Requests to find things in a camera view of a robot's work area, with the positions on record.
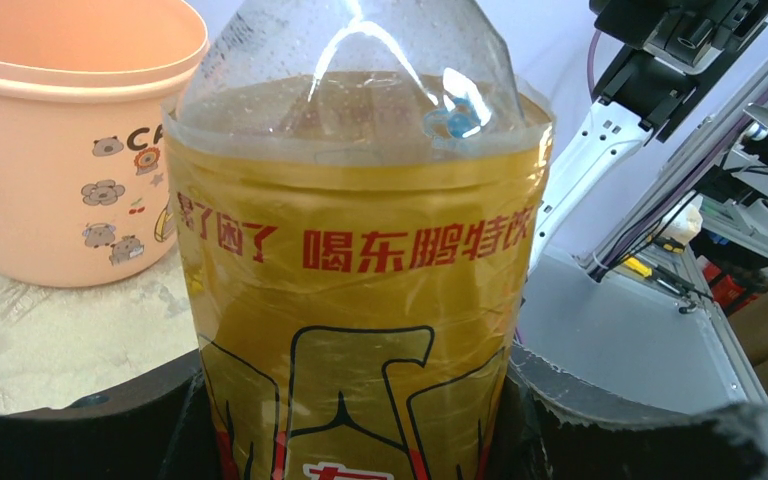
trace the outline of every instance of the cable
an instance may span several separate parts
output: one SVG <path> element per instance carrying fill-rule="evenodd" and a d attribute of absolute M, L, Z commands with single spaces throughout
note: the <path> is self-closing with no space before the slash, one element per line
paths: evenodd
<path fill-rule="evenodd" d="M 599 37 L 602 36 L 602 32 L 596 30 L 593 34 L 593 38 L 590 40 L 590 47 L 587 49 L 587 93 L 590 95 L 590 101 L 595 102 L 597 95 L 596 90 L 596 75 L 593 72 L 593 63 L 596 61 L 596 45 L 599 44 Z"/>
<path fill-rule="evenodd" d="M 732 148 L 734 148 L 734 146 L 737 144 L 738 141 L 740 141 L 740 136 L 739 135 L 731 142 L 731 144 L 729 144 L 728 150 L 731 150 Z M 720 172 L 718 172 L 715 175 L 715 177 L 710 180 L 711 183 L 713 183 L 714 181 L 719 179 L 720 175 L 722 174 L 722 170 L 725 168 L 726 160 L 727 160 L 726 155 L 723 155 L 723 158 L 720 160 L 720 164 L 718 165 L 719 168 L 720 168 Z M 649 211 L 643 217 L 641 217 L 640 220 L 638 220 L 631 227 L 627 228 L 622 233 L 622 235 L 620 235 L 620 237 L 619 237 L 620 240 L 622 240 L 623 237 L 625 237 L 626 235 L 630 234 L 634 229 L 637 229 L 642 224 L 644 224 L 644 223 L 646 223 L 648 221 L 651 221 L 651 219 L 652 219 L 651 216 L 653 215 L 653 213 L 657 212 L 657 210 L 660 209 L 664 205 L 664 203 L 668 202 L 677 193 L 677 190 L 679 188 L 681 188 L 681 184 L 677 184 L 670 191 L 668 191 L 666 194 L 664 194 L 663 197 L 661 197 L 661 200 L 659 200 L 652 208 L 650 208 Z M 677 214 L 680 213 L 682 210 L 684 210 L 684 206 L 682 206 L 678 210 Z M 659 226 L 661 226 L 661 223 L 660 222 L 655 222 L 654 226 L 649 230 L 649 232 L 642 236 L 642 238 L 644 240 L 641 240 L 637 244 L 634 243 L 634 238 L 636 238 L 636 237 L 630 238 L 628 240 L 627 245 L 623 246 L 623 248 L 617 252 L 616 256 L 613 257 L 613 259 L 611 259 L 611 257 L 608 257 L 608 267 L 609 268 L 607 268 L 607 269 L 602 268 L 600 270 L 597 270 L 594 273 L 593 278 L 597 282 L 602 281 L 602 279 L 605 277 L 605 275 L 608 274 L 608 272 L 610 272 L 610 271 L 614 270 L 615 268 L 617 268 L 618 266 L 622 265 L 622 263 L 626 260 L 626 258 L 628 258 L 630 256 L 630 252 L 632 252 L 634 250 L 637 250 L 640 247 L 641 242 L 646 242 L 645 239 L 651 238 L 652 241 L 646 243 L 644 248 L 646 248 L 649 245 L 651 245 L 651 243 L 654 242 L 654 240 L 656 238 L 658 238 L 658 236 L 660 236 L 660 234 L 663 233 L 664 230 L 666 230 L 666 227 L 670 223 L 672 223 L 673 220 L 675 220 L 675 216 L 673 216 L 673 218 L 671 218 L 669 222 L 664 224 L 663 230 L 661 230 L 657 234 L 654 234 L 654 233 L 658 230 Z"/>
<path fill-rule="evenodd" d="M 758 97 L 756 97 L 752 103 L 756 104 L 764 104 L 768 102 L 768 88 L 763 93 L 761 93 Z M 608 253 L 605 255 L 603 262 L 609 263 L 611 259 L 617 259 L 621 258 L 624 251 L 626 251 L 629 246 L 631 246 L 636 238 L 639 238 L 641 234 L 644 232 L 642 231 L 645 227 L 646 223 L 653 221 L 654 219 L 658 218 L 663 213 L 663 208 L 665 208 L 665 205 L 669 205 L 672 203 L 672 201 L 675 199 L 676 195 L 680 195 L 682 191 L 688 190 L 690 186 L 698 181 L 698 177 L 704 173 L 704 171 L 708 168 L 708 165 L 710 165 L 710 162 L 713 160 L 713 158 L 720 152 L 723 151 L 723 149 L 726 147 L 726 145 L 729 143 L 729 140 L 737 141 L 737 139 L 740 138 L 740 132 L 742 132 L 748 123 L 745 125 L 742 125 L 740 123 L 736 123 L 728 132 L 726 132 L 719 140 L 719 142 L 712 147 L 707 155 L 703 158 L 701 162 L 699 162 L 692 170 L 691 172 L 682 180 L 679 182 L 679 184 L 670 190 L 669 194 L 665 195 L 667 198 L 659 201 L 659 203 L 652 209 L 650 209 L 643 217 L 641 221 L 638 221 L 635 223 L 635 225 L 626 230 L 627 233 L 624 233 L 623 236 L 619 237 L 619 239 L 614 243 L 614 245 L 611 247 L 611 249 L 608 251 Z M 606 271 L 602 268 L 597 268 L 592 273 L 592 277 L 596 279 L 596 281 L 600 281 L 602 277 L 604 277 L 604 274 Z"/>
<path fill-rule="evenodd" d="M 740 141 L 740 138 L 741 138 L 741 136 L 738 135 L 731 142 L 731 144 L 729 144 L 729 147 L 728 147 L 728 149 L 726 151 L 731 151 L 731 149 L 733 149 L 734 146 L 737 145 L 737 143 Z M 618 266 L 622 265 L 622 263 L 627 258 L 633 257 L 633 256 L 639 254 L 640 252 L 642 252 L 643 250 L 646 250 L 647 248 L 649 248 L 649 246 L 652 245 L 655 242 L 655 239 L 660 237 L 661 234 L 663 234 L 667 230 L 667 228 L 669 228 L 670 224 L 673 223 L 673 221 L 676 218 L 678 218 L 678 216 L 681 214 L 681 212 L 684 211 L 684 209 L 687 208 L 688 205 L 690 205 L 690 202 L 692 202 L 697 196 L 699 196 L 699 190 L 701 190 L 700 187 L 704 187 L 706 185 L 710 185 L 710 184 L 716 182 L 717 180 L 719 180 L 728 171 L 727 169 L 724 168 L 727 160 L 728 160 L 728 155 L 727 154 L 723 155 L 723 157 L 722 157 L 722 159 L 720 159 L 720 163 L 718 165 L 719 171 L 714 175 L 714 177 L 712 177 L 710 180 L 705 182 L 704 185 L 701 185 L 701 186 L 697 185 L 697 191 L 695 191 L 693 193 L 693 195 L 691 195 L 689 198 L 687 198 L 684 201 L 684 203 L 676 210 L 676 212 L 672 215 L 672 217 L 669 218 L 669 220 L 667 220 L 666 222 L 656 222 L 655 225 L 652 227 L 652 229 L 649 230 L 649 233 L 647 233 L 646 235 L 643 236 L 643 240 L 639 241 L 637 243 L 637 245 L 629 248 L 628 250 L 624 250 L 622 254 L 618 255 L 613 261 L 611 261 L 608 264 L 608 266 L 610 268 L 608 270 L 604 271 L 604 272 L 600 272 L 599 277 L 598 277 L 599 280 L 604 278 L 604 276 L 608 272 L 610 272 L 611 270 L 614 270 Z M 664 195 L 664 197 L 666 197 L 665 200 L 670 198 L 670 197 L 672 197 L 673 193 L 675 193 L 674 191 L 675 191 L 675 189 L 670 190 L 670 192 L 668 192 L 666 195 Z M 657 210 L 657 208 L 659 208 L 662 205 L 662 202 L 663 201 L 658 202 L 658 204 L 656 204 L 655 207 L 650 209 L 650 212 L 654 211 L 654 210 Z M 645 220 L 646 220 L 646 216 L 644 216 L 640 221 L 638 221 L 638 224 L 643 222 L 643 221 L 645 221 Z"/>
<path fill-rule="evenodd" d="M 732 143 L 732 146 L 731 146 L 731 148 L 734 148 L 734 145 L 735 145 L 736 143 L 737 143 L 736 141 L 735 141 L 734 143 Z M 754 173 L 754 174 L 757 174 L 757 175 L 768 175 L 768 172 L 761 172 L 761 171 L 751 171 L 751 169 L 752 169 L 753 167 L 750 167 L 750 168 L 747 168 L 747 169 L 741 169 L 741 168 L 723 169 L 723 168 L 722 168 L 722 166 L 723 166 L 723 165 L 725 165 L 725 162 L 726 162 L 726 157 L 727 157 L 727 156 L 726 156 L 726 155 L 724 155 L 724 156 L 723 156 L 723 159 L 720 161 L 720 172 L 718 172 L 718 173 L 717 173 L 717 175 L 715 175 L 713 178 L 711 178 L 711 180 L 709 180 L 708 182 L 706 182 L 706 185 L 708 185 L 708 184 L 711 184 L 711 183 L 714 183 L 714 182 L 715 182 L 715 181 L 717 181 L 717 180 L 718 180 L 720 177 L 722 177 L 722 176 L 723 176 L 723 174 L 726 174 L 726 173 L 733 173 L 734 171 L 747 171 L 747 172 L 750 172 L 750 173 Z M 643 252 L 644 250 L 646 250 L 647 248 L 649 248 L 649 246 L 651 246 L 651 245 L 652 245 L 652 244 L 655 242 L 655 239 L 657 239 L 658 237 L 660 237 L 660 236 L 661 236 L 661 235 L 662 235 L 662 234 L 663 234 L 663 233 L 664 233 L 664 232 L 667 230 L 667 228 L 669 228 L 670 224 L 672 224 L 672 223 L 673 223 L 673 221 L 675 221 L 675 219 L 676 219 L 676 218 L 678 218 L 678 216 L 681 214 L 681 212 L 682 212 L 682 211 L 684 211 L 684 209 L 685 209 L 685 208 L 687 208 L 687 206 L 688 206 L 688 205 L 690 205 L 690 202 L 692 202 L 692 201 L 693 201 L 693 200 L 694 200 L 694 199 L 695 199 L 697 196 L 699 196 L 699 191 L 698 191 L 698 190 L 699 190 L 699 187 L 697 186 L 697 191 L 696 191 L 696 192 L 694 192 L 694 193 L 693 193 L 693 195 L 691 195 L 689 198 L 687 198 L 687 199 L 686 199 L 686 200 L 685 200 L 685 201 L 682 203 L 682 205 L 681 205 L 681 206 L 680 206 L 680 207 L 679 207 L 679 208 L 676 210 L 676 212 L 675 212 L 675 213 L 674 213 L 674 214 L 673 214 L 673 215 L 672 215 L 672 216 L 669 218 L 669 220 L 667 220 L 666 222 L 663 222 L 663 223 L 662 223 L 662 225 L 661 225 L 661 228 L 660 228 L 660 229 L 658 229 L 658 224 L 656 224 L 656 225 L 655 225 L 655 228 L 653 228 L 652 230 L 650 230 L 649 234 L 648 234 L 648 235 L 646 235 L 646 236 L 644 237 L 644 238 L 645 238 L 645 240 L 643 240 L 643 241 L 641 241 L 641 242 L 638 242 L 637 246 L 635 246 L 634 248 L 632 248 L 632 249 L 631 249 L 631 250 L 630 250 L 628 253 L 625 253 L 625 254 L 623 254 L 623 255 L 619 256 L 617 259 L 615 259 L 613 262 L 611 262 L 611 263 L 609 264 L 610 268 L 609 268 L 609 270 L 608 270 L 608 271 L 611 271 L 611 270 L 613 270 L 613 269 L 617 268 L 619 265 L 622 265 L 622 263 L 623 263 L 623 262 L 624 262 L 624 261 L 625 261 L 627 258 L 629 258 L 629 257 L 634 257 L 634 256 L 636 256 L 636 255 L 640 254 L 641 252 Z"/>

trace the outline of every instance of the table surface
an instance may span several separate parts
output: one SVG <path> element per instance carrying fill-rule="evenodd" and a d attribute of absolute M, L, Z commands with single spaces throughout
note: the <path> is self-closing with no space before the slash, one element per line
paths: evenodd
<path fill-rule="evenodd" d="M 177 250 L 121 282 L 42 288 L 0 276 L 0 414 L 62 408 L 197 347 Z"/>
<path fill-rule="evenodd" d="M 707 289 L 689 250 L 671 270 Z M 689 315 L 676 300 L 618 270 L 597 284 L 568 256 L 547 251 L 529 278 L 523 344 L 569 373 L 629 400 L 680 413 L 766 396 L 721 310 Z"/>

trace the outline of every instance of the cartoon animal print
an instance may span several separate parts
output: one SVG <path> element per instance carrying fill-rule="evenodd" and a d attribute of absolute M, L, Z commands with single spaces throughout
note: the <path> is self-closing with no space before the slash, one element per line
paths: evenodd
<path fill-rule="evenodd" d="M 145 253 L 145 246 L 133 235 L 125 235 L 122 240 L 114 243 L 111 247 L 113 247 L 113 253 L 110 255 L 110 264 L 114 266 L 133 260 Z"/>
<path fill-rule="evenodd" d="M 125 145 L 116 138 L 116 135 L 96 140 L 93 143 L 93 155 L 96 157 L 109 157 L 125 149 Z"/>
<path fill-rule="evenodd" d="M 146 173 L 157 170 L 157 162 L 159 161 L 159 148 L 149 147 L 141 151 L 134 157 L 134 166 L 137 167 L 137 175 L 145 175 Z"/>
<path fill-rule="evenodd" d="M 84 245 L 90 248 L 98 248 L 101 246 L 109 247 L 116 241 L 116 235 L 113 233 L 116 231 L 116 227 L 109 223 L 95 223 L 88 225 L 84 230 Z"/>
<path fill-rule="evenodd" d="M 113 205 L 119 197 L 125 195 L 125 187 L 116 185 L 114 180 L 102 180 L 84 185 L 81 195 L 84 196 L 84 203 L 87 205 Z"/>

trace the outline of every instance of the marble table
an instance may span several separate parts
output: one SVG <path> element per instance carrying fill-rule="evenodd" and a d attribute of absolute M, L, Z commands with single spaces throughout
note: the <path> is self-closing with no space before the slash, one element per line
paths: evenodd
<path fill-rule="evenodd" d="M 127 280 L 53 289 L 0 275 L 0 414 L 63 408 L 196 348 L 177 250 Z"/>

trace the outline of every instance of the gray panel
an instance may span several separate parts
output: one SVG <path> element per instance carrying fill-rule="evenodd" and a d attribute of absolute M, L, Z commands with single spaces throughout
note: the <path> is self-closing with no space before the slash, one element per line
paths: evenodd
<path fill-rule="evenodd" d="M 544 255 L 525 288 L 523 344 L 571 374 L 629 400 L 682 413 L 746 401 L 709 313 L 631 278 L 595 283 Z"/>

